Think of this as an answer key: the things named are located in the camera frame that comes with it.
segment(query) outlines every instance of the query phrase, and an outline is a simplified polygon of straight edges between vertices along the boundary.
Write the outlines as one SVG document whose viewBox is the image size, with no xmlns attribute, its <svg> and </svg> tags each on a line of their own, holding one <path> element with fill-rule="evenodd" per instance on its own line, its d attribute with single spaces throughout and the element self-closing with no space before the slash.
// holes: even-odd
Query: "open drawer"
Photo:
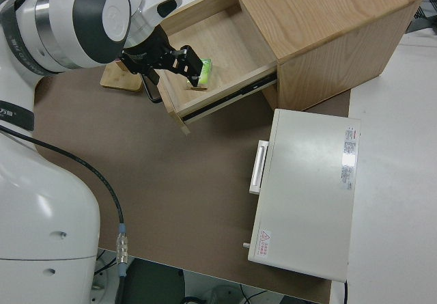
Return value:
<svg viewBox="0 0 437 304">
<path fill-rule="evenodd" d="M 189 44 L 200 58 L 212 60 L 206 90 L 193 90 L 183 76 L 158 71 L 163 102 L 185 129 L 185 124 L 276 83 L 275 56 L 238 0 L 197 0 L 161 25 L 173 47 Z"/>
</svg>

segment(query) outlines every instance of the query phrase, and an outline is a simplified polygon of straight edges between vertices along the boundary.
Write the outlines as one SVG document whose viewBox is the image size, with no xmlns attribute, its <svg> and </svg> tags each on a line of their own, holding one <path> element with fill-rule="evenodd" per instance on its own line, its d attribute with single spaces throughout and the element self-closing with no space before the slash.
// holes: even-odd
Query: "printed label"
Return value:
<svg viewBox="0 0 437 304">
<path fill-rule="evenodd" d="M 270 246 L 270 238 L 272 233 L 267 230 L 262 230 L 258 237 L 257 256 L 266 258 L 268 255 L 268 247 Z"/>
<path fill-rule="evenodd" d="M 341 188 L 352 190 L 355 182 L 356 130 L 348 128 L 344 136 L 343 157 L 341 160 Z"/>
</svg>

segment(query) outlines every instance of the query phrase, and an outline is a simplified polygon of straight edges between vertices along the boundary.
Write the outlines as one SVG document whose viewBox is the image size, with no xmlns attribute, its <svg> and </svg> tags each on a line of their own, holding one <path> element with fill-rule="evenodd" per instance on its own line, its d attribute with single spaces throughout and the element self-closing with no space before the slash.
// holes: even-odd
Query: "wooden block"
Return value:
<svg viewBox="0 0 437 304">
<path fill-rule="evenodd" d="M 118 63 L 114 62 L 108 64 L 104 69 L 100 85 L 111 89 L 138 92 L 143 87 L 143 80 L 139 75 L 132 74 L 127 69 L 122 70 Z"/>
<path fill-rule="evenodd" d="M 279 108 L 305 110 L 385 68 L 420 1 L 279 66 Z"/>
<path fill-rule="evenodd" d="M 416 1 L 241 0 L 280 64 Z"/>
</svg>

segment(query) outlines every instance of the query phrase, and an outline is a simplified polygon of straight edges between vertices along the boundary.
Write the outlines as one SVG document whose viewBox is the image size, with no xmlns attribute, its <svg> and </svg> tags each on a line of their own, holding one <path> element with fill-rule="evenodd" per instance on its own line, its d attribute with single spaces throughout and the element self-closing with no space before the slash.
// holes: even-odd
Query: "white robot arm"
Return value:
<svg viewBox="0 0 437 304">
<path fill-rule="evenodd" d="M 34 90 L 43 76 L 117 58 L 155 83 L 154 68 L 166 68 L 196 85 L 200 59 L 189 46 L 173 49 L 159 27 L 181 3 L 0 0 L 2 303 L 88 304 L 100 229 L 87 186 L 4 128 L 31 137 Z"/>
</svg>

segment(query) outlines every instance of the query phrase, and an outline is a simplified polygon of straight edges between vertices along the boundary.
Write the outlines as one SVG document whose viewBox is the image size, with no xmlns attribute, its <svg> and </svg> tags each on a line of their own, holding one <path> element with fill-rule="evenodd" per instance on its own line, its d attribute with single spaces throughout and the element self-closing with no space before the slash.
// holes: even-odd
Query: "white appliance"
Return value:
<svg viewBox="0 0 437 304">
<path fill-rule="evenodd" d="M 346 281 L 360 125 L 275 110 L 253 169 L 250 261 Z"/>
</svg>

